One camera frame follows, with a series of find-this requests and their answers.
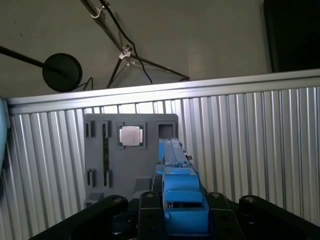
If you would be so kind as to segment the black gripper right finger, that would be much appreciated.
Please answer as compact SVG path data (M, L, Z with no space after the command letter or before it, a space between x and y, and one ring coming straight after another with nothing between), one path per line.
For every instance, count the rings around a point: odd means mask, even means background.
M209 230L214 240L318 240L320 227L255 195L238 203L209 192Z

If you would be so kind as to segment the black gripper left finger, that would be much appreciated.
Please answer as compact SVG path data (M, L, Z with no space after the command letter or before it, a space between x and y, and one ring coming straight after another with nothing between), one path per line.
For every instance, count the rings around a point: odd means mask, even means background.
M110 195L84 210L31 237L32 240L115 240L115 217L125 220L128 200ZM145 191L139 198L136 240L163 240L164 217L157 192Z

